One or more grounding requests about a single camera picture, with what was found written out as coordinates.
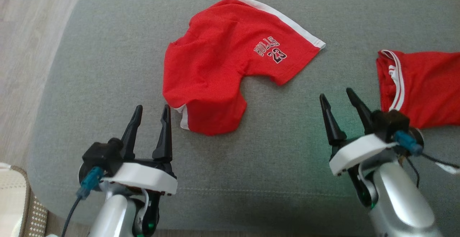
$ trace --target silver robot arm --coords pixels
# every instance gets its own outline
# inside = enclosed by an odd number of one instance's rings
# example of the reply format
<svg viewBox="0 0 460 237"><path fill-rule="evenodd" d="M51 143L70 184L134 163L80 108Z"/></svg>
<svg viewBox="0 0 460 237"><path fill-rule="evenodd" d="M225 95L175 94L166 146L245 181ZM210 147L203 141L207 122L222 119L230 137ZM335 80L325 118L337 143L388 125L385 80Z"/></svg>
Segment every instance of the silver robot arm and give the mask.
<svg viewBox="0 0 460 237"><path fill-rule="evenodd" d="M104 171L99 185L91 189L106 193L105 204L89 237L150 237L160 219L161 196L176 194L178 183L170 163L173 159L171 110L168 105L164 107L163 127L152 159L135 159L133 152L141 117L142 106L137 106L121 140L112 138L107 143L95 142L82 156L80 183L86 186L84 182L94 169ZM132 197L136 195L143 195L143 200Z"/></svg>
<svg viewBox="0 0 460 237"><path fill-rule="evenodd" d="M420 131L409 127L409 118L400 112L370 112L351 88L346 91L365 135L347 139L321 94L324 124L332 146L332 173L348 173L361 204L369 209L376 236L442 237L430 205L401 167L404 159L410 162L410 156L427 156L422 154Z"/></svg>
<svg viewBox="0 0 460 237"><path fill-rule="evenodd" d="M372 178L378 201L369 216L378 237L442 237L430 205L399 163L380 165Z"/></svg>

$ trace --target red t-shirt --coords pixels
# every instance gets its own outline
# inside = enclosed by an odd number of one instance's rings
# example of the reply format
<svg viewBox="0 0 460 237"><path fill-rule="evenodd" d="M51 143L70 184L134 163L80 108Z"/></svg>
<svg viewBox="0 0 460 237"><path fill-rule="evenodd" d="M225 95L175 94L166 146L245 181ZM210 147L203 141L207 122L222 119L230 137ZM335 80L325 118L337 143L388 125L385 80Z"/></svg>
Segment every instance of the red t-shirt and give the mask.
<svg viewBox="0 0 460 237"><path fill-rule="evenodd" d="M381 50L377 71L382 111L399 110L416 128L460 126L460 53Z"/></svg>
<svg viewBox="0 0 460 237"><path fill-rule="evenodd" d="M206 135L237 129L246 109L244 76L282 85L325 43L272 7L223 0L196 14L166 50L163 96L183 114L181 127Z"/></svg>

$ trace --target blue connector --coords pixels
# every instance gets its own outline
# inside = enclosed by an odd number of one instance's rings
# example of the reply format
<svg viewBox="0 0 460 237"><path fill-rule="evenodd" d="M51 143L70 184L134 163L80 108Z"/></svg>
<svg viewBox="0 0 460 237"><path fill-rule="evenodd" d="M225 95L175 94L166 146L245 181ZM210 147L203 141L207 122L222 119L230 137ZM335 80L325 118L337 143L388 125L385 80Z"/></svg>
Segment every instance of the blue connector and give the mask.
<svg viewBox="0 0 460 237"><path fill-rule="evenodd" d="M402 130L396 131L395 141L408 150L412 156L419 156L423 152L423 147L413 137Z"/></svg>
<svg viewBox="0 0 460 237"><path fill-rule="evenodd" d="M94 167L82 181L81 187L77 191L77 197L85 200L89 193L99 185L99 180L104 176L104 170L100 167Z"/></svg>

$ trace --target number 23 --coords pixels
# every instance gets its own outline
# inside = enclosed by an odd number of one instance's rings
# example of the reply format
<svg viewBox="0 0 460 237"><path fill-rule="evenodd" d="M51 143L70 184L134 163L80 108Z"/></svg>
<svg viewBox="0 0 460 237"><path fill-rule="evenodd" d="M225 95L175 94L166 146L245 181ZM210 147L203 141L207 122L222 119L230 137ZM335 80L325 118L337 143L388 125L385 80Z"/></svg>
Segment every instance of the number 23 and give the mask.
<svg viewBox="0 0 460 237"><path fill-rule="evenodd" d="M280 63L283 59L287 57L287 55L281 52L281 50L279 50L278 48L274 48L273 50L271 50L271 52L268 52L267 55L271 56L276 63Z"/></svg>

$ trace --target gray fabric surface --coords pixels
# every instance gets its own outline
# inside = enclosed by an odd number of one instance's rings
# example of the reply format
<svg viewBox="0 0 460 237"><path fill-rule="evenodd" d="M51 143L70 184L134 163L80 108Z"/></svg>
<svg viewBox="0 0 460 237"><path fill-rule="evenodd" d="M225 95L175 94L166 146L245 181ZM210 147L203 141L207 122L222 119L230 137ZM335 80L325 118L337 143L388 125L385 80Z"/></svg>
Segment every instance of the gray fabric surface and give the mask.
<svg viewBox="0 0 460 237"><path fill-rule="evenodd" d="M121 137L138 104L144 113L135 153L151 156L165 104L166 47L184 35L194 14L217 1L79 1L46 84L29 157L33 191L51 212L67 215L82 154L94 141ZM459 51L460 0L258 1L327 46L285 86L263 77L243 79L248 108L236 132L206 137L185 131L173 113L172 165L179 189L162 199L159 227L370 235L350 179L335 178L328 168L318 96L326 94L349 137L362 134L345 88L353 87L377 109L378 50ZM424 133L427 153L460 162L459 127ZM460 232L459 179L413 160L442 231ZM92 194L72 219L90 224L103 199Z"/></svg>

